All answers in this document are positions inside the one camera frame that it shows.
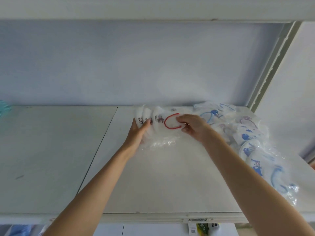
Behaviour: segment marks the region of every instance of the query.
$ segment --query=white shelf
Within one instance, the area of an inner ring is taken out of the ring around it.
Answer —
[[[60,213],[77,194],[115,111],[13,107],[1,118],[0,224],[14,218],[38,224],[37,214]]]
[[[1,19],[315,20],[315,0],[1,0]]]
[[[82,187],[124,142],[133,116],[134,108],[118,107]],[[300,186],[296,209],[308,221],[314,220],[315,172],[298,156],[292,162],[294,182]],[[183,222],[189,217],[246,222],[204,148],[191,139],[181,139],[172,147],[137,152],[127,163],[101,221]]]

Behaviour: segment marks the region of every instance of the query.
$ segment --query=wall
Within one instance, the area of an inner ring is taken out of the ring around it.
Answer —
[[[0,21],[12,104],[246,105],[282,24]]]
[[[315,146],[315,23],[302,23],[256,114],[281,151],[302,157]]]

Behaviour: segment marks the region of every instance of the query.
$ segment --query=teal object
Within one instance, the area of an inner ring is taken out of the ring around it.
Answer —
[[[0,118],[11,110],[11,105],[0,100]]]

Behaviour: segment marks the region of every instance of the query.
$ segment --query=upper shelf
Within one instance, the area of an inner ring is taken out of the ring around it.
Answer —
[[[315,0],[1,0],[0,19],[315,20]]]

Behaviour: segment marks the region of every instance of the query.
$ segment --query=blue packaged item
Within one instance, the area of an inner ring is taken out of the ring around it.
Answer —
[[[30,236],[33,225],[16,224],[11,227],[9,236]]]
[[[0,118],[11,110],[11,105],[6,102],[0,100]]]

